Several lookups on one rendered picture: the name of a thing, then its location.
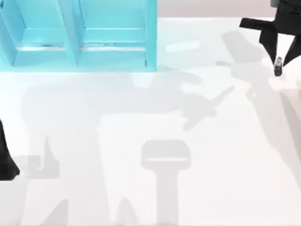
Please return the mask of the small grey and black object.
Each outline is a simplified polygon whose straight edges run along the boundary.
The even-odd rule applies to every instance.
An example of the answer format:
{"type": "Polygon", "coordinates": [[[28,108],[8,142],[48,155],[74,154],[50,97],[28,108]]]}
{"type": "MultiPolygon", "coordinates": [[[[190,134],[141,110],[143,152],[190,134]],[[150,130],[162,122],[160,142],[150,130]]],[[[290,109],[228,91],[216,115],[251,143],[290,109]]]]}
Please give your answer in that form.
{"type": "Polygon", "coordinates": [[[282,75],[282,70],[283,70],[283,59],[282,57],[278,57],[276,60],[275,60],[275,63],[274,63],[274,75],[276,77],[279,77],[282,75]]]}

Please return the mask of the light blue rack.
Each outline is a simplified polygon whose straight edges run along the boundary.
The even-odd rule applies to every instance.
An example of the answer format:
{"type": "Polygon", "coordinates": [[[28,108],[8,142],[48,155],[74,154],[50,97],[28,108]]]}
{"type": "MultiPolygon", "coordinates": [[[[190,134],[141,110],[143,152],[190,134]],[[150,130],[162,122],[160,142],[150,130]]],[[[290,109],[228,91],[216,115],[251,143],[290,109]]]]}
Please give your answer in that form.
{"type": "Polygon", "coordinates": [[[153,72],[158,0],[0,0],[0,72],[153,72]]]}

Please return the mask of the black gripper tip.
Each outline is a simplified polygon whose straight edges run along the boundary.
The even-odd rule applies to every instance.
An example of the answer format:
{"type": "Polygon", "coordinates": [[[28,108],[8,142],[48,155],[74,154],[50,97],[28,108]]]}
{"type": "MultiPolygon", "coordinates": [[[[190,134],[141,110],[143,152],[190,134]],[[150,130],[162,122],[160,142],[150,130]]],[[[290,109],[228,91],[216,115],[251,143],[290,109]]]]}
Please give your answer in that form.
{"type": "Polygon", "coordinates": [[[3,123],[0,120],[0,181],[12,181],[18,175],[20,175],[20,169],[10,155],[3,123]]]}

